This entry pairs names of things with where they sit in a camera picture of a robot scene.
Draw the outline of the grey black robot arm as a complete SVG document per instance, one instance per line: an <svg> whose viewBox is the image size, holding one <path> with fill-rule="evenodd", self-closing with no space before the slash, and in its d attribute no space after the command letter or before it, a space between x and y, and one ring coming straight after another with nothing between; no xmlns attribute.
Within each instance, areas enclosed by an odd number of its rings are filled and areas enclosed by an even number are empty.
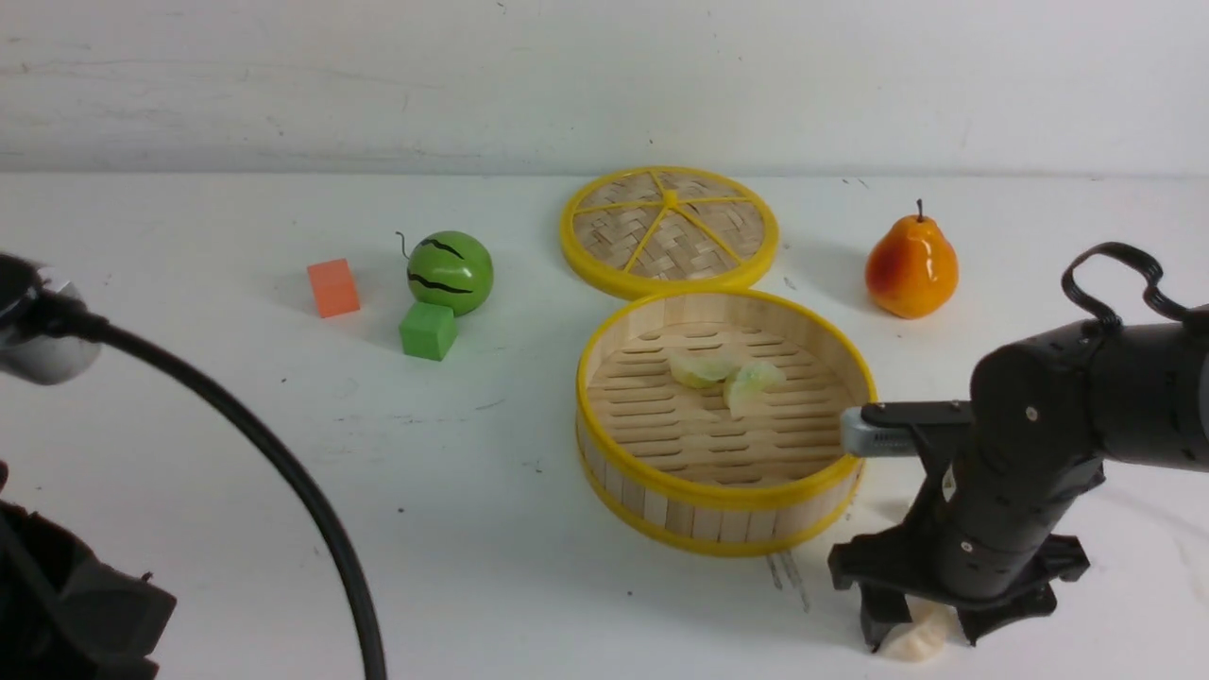
<svg viewBox="0 0 1209 680"><path fill-rule="evenodd" d="M1062 276L1088 318L997 348L979 362L968 400L868 403L843 413L843 450L860 459L915 456L926 479L902 524L837 544L834 587L860 586L860 632L870 653L912 622L908 597L954 607L970 644L1054 611L1053 580L1088 569L1078 538L1053 534L1080 495L1104 482L1104 461L1207 469L1207 309L1159 289L1163 270L1130 244L1109 257L1146 281L1143 300L1165 323L1124 327L1088 296L1075 267ZM233 394L177 355L92 315L51 288L37 263L2 255L2 370L64 384L100 345L156 367L227 417L264 453L324 538L349 600L368 679L388 675L372 597L357 552L297 457Z"/></svg>

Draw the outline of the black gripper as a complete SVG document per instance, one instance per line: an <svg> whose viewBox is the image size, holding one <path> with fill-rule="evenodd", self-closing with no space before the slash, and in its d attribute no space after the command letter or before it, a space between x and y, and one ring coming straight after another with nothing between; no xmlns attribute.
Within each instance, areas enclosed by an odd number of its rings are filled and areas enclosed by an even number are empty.
<svg viewBox="0 0 1209 680"><path fill-rule="evenodd" d="M974 538L922 537L893 528L860 535L832 548L827 559L837 589L860 589L860 632L870 655L895 628L912 624L908 597L956 610L964 640L1020 620L1055 612L1052 582L1078 581L1091 567L1080 540L1049 535L1035 551L989 551Z"/></svg>

